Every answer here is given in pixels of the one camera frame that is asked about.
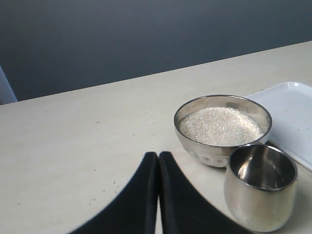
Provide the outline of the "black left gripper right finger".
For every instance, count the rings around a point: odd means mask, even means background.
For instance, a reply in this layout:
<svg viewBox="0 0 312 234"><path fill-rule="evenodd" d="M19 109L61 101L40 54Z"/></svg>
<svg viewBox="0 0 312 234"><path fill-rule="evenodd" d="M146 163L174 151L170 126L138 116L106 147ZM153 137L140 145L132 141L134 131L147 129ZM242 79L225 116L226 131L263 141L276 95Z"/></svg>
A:
<svg viewBox="0 0 312 234"><path fill-rule="evenodd" d="M250 234L208 202L190 183L170 152L159 155L159 192L164 234Z"/></svg>

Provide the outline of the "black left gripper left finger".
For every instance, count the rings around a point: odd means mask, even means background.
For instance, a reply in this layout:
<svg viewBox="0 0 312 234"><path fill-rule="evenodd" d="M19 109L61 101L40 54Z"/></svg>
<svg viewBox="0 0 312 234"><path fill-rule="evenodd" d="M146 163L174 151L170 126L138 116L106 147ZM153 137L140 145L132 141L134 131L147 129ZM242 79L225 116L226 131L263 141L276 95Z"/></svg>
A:
<svg viewBox="0 0 312 234"><path fill-rule="evenodd" d="M73 234L153 234L156 226L159 161L147 152L117 197Z"/></svg>

